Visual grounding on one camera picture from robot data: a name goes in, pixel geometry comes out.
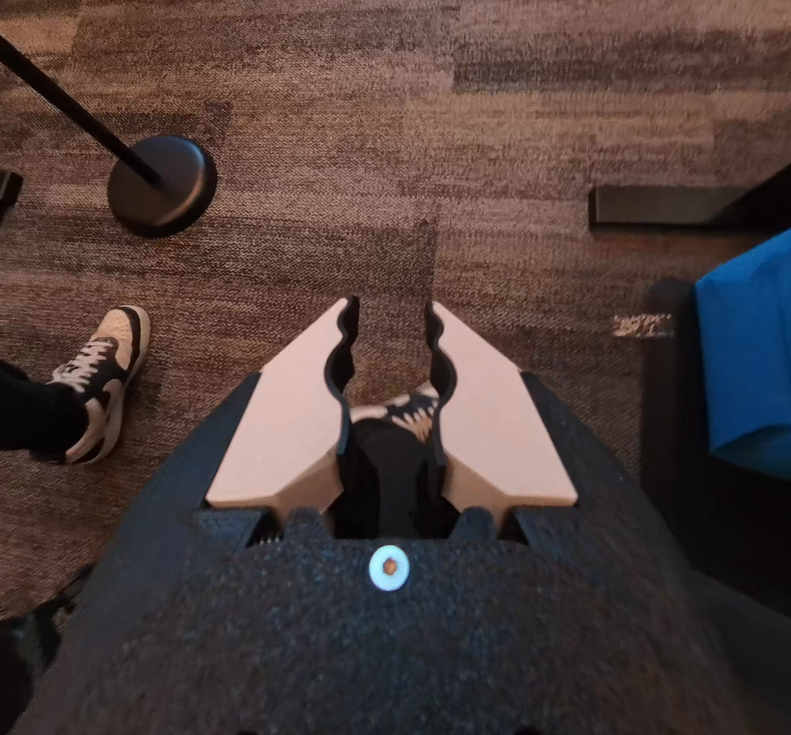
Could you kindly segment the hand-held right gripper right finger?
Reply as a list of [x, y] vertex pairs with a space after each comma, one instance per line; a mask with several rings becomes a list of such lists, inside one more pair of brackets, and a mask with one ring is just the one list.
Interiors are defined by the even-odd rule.
[[509, 511], [578, 503], [521, 369], [448, 308], [425, 309], [432, 416], [429, 490], [456, 511], [483, 509], [502, 523]]

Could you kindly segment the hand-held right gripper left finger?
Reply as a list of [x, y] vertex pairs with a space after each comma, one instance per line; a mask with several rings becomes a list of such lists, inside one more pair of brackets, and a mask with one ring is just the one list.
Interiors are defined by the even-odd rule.
[[360, 301], [343, 297], [265, 364], [207, 493], [216, 510], [328, 510], [343, 492]]

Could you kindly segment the black and white sneaker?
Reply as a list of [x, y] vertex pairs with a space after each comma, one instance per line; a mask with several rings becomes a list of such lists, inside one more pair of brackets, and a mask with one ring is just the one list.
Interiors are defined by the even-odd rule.
[[135, 305], [108, 311], [89, 341], [57, 367], [47, 387], [78, 406], [82, 431], [62, 451], [41, 459], [63, 465], [103, 460], [117, 444], [124, 421], [126, 390], [143, 366], [150, 345], [151, 321]]
[[353, 433], [359, 442], [380, 433], [410, 433], [415, 441], [428, 444], [439, 399], [436, 388], [426, 381], [382, 404], [355, 406], [350, 412]]

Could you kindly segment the person's right leg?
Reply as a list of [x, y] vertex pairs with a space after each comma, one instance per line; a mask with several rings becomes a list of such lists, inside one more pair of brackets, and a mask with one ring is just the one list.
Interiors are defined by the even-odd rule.
[[353, 432], [377, 483], [374, 535], [432, 538], [430, 500], [425, 488], [427, 444], [388, 419], [362, 418], [353, 424]]

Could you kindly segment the blue cloth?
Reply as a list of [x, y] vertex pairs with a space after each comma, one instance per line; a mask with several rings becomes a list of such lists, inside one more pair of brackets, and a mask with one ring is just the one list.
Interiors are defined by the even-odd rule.
[[695, 285], [709, 451], [790, 477], [790, 231]]

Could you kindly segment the black table leg foot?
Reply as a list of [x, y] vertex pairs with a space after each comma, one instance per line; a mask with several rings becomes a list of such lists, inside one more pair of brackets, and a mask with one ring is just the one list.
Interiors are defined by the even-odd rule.
[[596, 186], [588, 228], [776, 235], [790, 227], [790, 166], [755, 186]]

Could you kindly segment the black swivel chair base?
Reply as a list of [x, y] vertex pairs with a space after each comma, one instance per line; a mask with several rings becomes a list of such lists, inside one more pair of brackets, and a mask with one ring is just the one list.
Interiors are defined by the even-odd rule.
[[87, 584], [93, 562], [49, 600], [1, 621], [1, 733], [10, 733], [56, 657], [63, 632]]

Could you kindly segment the black furniture foot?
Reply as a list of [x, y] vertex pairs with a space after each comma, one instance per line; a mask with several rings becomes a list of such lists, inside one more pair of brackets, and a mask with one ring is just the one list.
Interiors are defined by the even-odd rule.
[[22, 176], [14, 171], [2, 169], [0, 172], [0, 217], [1, 223], [16, 205], [24, 183]]

